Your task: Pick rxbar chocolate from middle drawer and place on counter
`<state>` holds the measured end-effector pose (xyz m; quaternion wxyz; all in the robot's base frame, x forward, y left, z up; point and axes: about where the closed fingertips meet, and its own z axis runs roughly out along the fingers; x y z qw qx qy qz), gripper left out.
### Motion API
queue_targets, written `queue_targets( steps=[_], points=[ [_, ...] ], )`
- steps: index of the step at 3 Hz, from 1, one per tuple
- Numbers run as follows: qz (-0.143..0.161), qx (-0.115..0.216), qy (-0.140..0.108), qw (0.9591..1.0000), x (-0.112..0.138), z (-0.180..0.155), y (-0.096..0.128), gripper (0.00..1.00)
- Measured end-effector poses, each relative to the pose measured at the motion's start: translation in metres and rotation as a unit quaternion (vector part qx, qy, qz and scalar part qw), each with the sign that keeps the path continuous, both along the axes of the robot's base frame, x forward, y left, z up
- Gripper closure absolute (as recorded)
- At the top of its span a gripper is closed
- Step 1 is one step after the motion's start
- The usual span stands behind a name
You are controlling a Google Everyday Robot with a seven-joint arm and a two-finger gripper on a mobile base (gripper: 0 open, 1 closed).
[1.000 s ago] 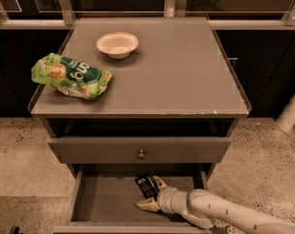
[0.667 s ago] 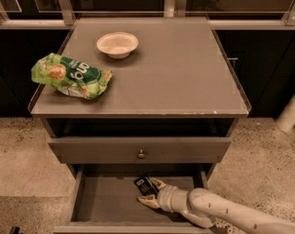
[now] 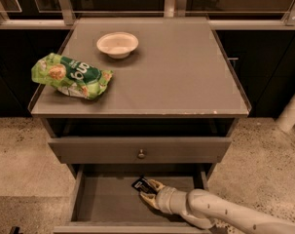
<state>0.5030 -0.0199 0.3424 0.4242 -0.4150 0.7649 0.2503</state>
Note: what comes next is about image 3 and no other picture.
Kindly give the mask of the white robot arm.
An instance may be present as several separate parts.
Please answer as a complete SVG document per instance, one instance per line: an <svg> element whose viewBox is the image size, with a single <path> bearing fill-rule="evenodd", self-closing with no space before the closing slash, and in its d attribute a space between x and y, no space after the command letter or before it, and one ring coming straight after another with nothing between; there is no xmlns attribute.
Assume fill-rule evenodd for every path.
<svg viewBox="0 0 295 234"><path fill-rule="evenodd" d="M201 229L213 227L216 218L245 234L295 234L293 222L231 203L203 189L184 192L144 177L132 186L154 209L164 214L180 215Z"/></svg>

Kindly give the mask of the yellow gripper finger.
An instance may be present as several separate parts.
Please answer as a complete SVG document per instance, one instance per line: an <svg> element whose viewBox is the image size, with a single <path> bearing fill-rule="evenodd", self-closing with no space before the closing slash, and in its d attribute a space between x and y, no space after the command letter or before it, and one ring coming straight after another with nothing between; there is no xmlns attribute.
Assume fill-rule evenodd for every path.
<svg viewBox="0 0 295 234"><path fill-rule="evenodd" d="M159 193L162 189L166 187L160 181L157 181L155 179L148 179L147 182L157 193Z"/></svg>
<svg viewBox="0 0 295 234"><path fill-rule="evenodd" d="M158 210L159 204L157 203L157 195L156 194L150 194L145 192L139 193L140 197L152 208Z"/></svg>

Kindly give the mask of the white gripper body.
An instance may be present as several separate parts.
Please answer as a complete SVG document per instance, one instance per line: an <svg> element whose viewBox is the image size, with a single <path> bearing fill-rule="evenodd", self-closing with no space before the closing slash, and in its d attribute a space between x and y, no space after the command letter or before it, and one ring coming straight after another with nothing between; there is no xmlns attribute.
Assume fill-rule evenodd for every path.
<svg viewBox="0 0 295 234"><path fill-rule="evenodd" d="M156 196L158 209L169 215L184 215L187 213L187 193L174 187L165 186Z"/></svg>

